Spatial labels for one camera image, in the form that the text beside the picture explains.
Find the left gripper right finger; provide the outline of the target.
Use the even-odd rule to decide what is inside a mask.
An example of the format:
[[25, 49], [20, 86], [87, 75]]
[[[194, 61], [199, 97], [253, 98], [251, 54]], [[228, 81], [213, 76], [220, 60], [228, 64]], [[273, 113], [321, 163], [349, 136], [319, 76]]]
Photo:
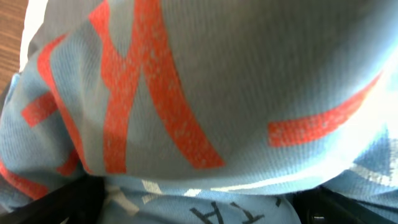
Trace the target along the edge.
[[293, 206], [304, 224], [394, 224], [357, 201], [324, 187], [294, 194]]

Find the light blue t-shirt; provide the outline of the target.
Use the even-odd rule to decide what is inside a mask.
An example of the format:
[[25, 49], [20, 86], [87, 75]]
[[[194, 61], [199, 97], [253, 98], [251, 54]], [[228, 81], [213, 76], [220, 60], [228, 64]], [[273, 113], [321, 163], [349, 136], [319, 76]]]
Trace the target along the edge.
[[397, 221], [397, 2], [49, 1], [1, 110], [1, 205], [84, 175], [100, 223]]

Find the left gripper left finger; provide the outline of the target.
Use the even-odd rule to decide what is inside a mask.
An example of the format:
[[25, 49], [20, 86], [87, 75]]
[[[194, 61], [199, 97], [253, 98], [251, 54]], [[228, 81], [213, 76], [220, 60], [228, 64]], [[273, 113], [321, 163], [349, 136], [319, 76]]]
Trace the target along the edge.
[[95, 224], [105, 200], [104, 180], [84, 176], [1, 216], [2, 224]]

